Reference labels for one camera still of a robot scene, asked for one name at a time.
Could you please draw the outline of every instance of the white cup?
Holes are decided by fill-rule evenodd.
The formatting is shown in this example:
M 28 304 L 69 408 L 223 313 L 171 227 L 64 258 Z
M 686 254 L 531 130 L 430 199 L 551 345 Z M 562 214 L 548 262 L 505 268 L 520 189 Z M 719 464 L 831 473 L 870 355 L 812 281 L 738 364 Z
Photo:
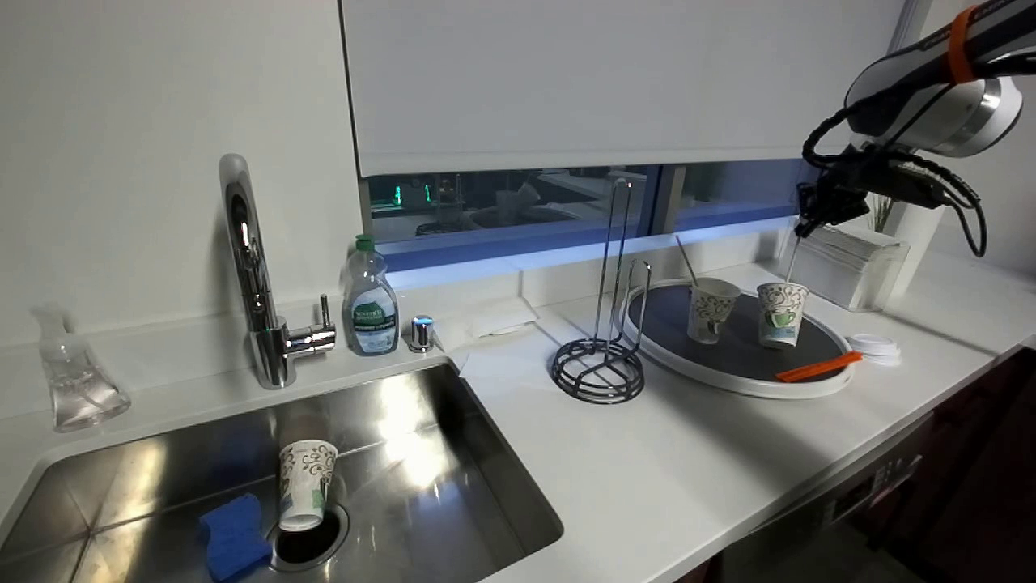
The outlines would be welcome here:
M 296 440 L 281 451 L 281 531 L 310 531 L 323 523 L 337 446 Z
M 689 286 L 686 337 L 719 344 L 723 323 L 732 317 L 743 288 L 723 280 L 697 280 Z
M 759 340 L 766 345 L 797 345 L 809 288 L 799 281 L 759 286 Z

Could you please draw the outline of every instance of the tray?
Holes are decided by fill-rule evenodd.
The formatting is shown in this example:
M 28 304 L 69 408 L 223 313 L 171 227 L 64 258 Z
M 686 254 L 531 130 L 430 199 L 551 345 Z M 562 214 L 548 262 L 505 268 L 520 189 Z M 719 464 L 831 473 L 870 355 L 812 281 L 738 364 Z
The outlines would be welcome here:
M 714 390 L 730 390 L 759 398 L 824 398 L 847 386 L 853 369 L 839 369 L 809 382 L 776 382 L 779 369 L 831 361 L 847 352 L 847 344 L 805 313 L 797 345 L 760 345 L 753 340 L 759 299 L 743 296 L 732 317 L 723 327 L 717 345 L 686 337 L 689 313 L 689 281 L 664 281 L 648 290 L 646 329 L 638 329 L 646 290 L 624 300 L 624 329 L 640 337 L 640 352 L 686 380 L 707 382 Z

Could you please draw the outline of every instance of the drain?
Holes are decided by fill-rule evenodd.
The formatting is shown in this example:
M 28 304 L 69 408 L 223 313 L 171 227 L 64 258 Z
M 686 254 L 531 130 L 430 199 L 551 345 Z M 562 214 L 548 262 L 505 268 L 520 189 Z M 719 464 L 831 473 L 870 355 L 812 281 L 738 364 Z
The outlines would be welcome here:
M 351 513 L 332 508 L 323 513 L 323 523 L 315 531 L 280 531 L 273 555 L 277 569 L 310 569 L 323 564 L 332 555 L 340 551 L 340 545 L 351 535 Z

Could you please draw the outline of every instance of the faucet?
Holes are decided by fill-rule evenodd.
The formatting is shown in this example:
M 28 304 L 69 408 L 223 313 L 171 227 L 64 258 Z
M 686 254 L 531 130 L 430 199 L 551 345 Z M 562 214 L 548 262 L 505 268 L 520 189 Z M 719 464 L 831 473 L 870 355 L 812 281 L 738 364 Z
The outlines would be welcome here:
M 269 268 L 262 254 L 260 214 L 250 181 L 250 166 L 243 154 L 220 158 L 223 181 L 223 214 L 231 234 L 231 257 L 238 266 L 240 299 L 247 307 L 247 355 L 260 386 L 293 386 L 296 361 L 328 352 L 337 340 L 328 296 L 318 304 L 318 323 L 299 335 L 287 335 L 287 323 L 277 313 Z

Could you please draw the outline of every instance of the wire rack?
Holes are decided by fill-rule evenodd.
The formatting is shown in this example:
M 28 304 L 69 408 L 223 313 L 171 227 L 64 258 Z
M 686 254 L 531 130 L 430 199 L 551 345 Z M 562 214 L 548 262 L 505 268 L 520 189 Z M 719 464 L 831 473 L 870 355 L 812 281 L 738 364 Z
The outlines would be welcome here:
M 595 288 L 592 337 L 562 344 L 551 361 L 554 386 L 592 406 L 621 406 L 646 393 L 646 365 L 638 361 L 638 350 L 640 350 L 640 329 L 646 329 L 640 323 L 646 323 L 648 300 L 640 300 L 638 340 L 627 340 L 620 317 L 620 281 L 621 281 L 630 199 L 634 199 L 630 179 L 614 179 L 611 201 L 610 201 L 603 274 Z M 620 254 L 614 254 L 614 274 L 611 274 L 611 304 L 610 304 L 610 313 L 603 313 L 614 235 L 620 235 Z

